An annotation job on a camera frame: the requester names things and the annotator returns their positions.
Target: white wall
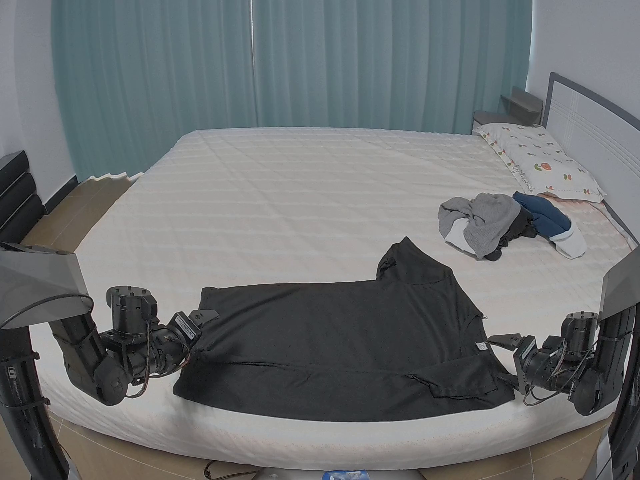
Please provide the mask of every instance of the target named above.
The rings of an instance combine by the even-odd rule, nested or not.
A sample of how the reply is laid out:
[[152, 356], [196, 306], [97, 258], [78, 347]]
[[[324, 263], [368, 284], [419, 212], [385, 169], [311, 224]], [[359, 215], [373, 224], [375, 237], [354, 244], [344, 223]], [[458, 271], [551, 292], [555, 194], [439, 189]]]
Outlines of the white wall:
[[527, 90], [556, 71], [640, 118], [640, 0], [533, 0]]
[[25, 149], [43, 202], [75, 174], [54, 86], [51, 0], [0, 0], [0, 145]]

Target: floral pillowcase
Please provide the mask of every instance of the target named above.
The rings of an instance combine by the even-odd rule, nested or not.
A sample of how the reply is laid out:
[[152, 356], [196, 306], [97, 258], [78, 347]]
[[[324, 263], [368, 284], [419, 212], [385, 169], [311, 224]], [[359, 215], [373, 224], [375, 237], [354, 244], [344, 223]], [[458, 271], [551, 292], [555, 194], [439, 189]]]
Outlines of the floral pillowcase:
[[599, 203], [606, 195], [542, 126], [491, 123], [474, 130], [511, 169], [526, 194]]

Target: black t-shirt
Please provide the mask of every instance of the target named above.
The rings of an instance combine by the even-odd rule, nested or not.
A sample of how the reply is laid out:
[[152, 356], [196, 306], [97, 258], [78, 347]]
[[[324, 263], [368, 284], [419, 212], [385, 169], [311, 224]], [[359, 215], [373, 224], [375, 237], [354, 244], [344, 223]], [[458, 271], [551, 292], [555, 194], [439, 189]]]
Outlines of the black t-shirt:
[[236, 412], [389, 421], [513, 400], [483, 315], [409, 238], [375, 280], [203, 288], [208, 323], [173, 393]]

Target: black furniture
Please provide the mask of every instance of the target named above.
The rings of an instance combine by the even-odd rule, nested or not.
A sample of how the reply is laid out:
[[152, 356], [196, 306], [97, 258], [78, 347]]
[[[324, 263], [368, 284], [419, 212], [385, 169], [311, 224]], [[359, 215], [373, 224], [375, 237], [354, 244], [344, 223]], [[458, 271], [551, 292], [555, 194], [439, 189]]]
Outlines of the black furniture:
[[26, 153], [0, 158], [0, 242], [20, 243], [44, 213]]
[[489, 123], [512, 123], [523, 126], [540, 124], [543, 102], [533, 94], [514, 86], [510, 96], [500, 96], [500, 102], [504, 106], [506, 114], [477, 110], [474, 112], [472, 130], [476, 126]]

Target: mattress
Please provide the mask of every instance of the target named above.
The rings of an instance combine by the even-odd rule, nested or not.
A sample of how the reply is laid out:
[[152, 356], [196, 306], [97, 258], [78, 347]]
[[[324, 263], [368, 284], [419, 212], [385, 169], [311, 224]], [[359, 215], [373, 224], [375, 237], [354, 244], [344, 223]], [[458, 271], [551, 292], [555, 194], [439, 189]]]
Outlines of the mattress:
[[[375, 277], [404, 236], [453, 268], [486, 315], [488, 335], [541, 342], [564, 316], [598, 311], [602, 276], [629, 252], [588, 203], [557, 202], [588, 244], [568, 260], [544, 238], [519, 238], [497, 262], [444, 242], [438, 205], [518, 183], [477, 136], [361, 129], [196, 131], [149, 169], [91, 229], [76, 253], [99, 330], [111, 328], [104, 294], [137, 285], [159, 318], [197, 308], [203, 286], [339, 282]], [[176, 376], [139, 399], [105, 407], [73, 388], [46, 325], [32, 328], [38, 372], [61, 417], [148, 447], [209, 459], [302, 469], [420, 468], [505, 453], [586, 426], [566, 396], [536, 407], [522, 396], [491, 410], [396, 422], [318, 422], [235, 413], [172, 394]], [[496, 350], [514, 372], [511, 353]]]

